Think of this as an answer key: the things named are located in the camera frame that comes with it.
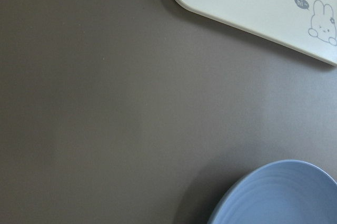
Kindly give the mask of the cream rabbit tray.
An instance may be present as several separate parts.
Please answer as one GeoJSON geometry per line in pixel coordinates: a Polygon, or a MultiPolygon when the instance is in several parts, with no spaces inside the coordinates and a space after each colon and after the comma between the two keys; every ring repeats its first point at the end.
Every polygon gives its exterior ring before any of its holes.
{"type": "Polygon", "coordinates": [[[336,0],[176,0],[183,8],[336,65],[336,0]]]}

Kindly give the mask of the blue plate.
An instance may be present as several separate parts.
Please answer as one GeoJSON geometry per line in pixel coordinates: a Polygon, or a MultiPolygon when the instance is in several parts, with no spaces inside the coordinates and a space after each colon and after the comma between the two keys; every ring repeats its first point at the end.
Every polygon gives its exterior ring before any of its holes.
{"type": "Polygon", "coordinates": [[[268,163],[221,198],[209,223],[336,223],[336,181],[300,160],[268,163]]]}

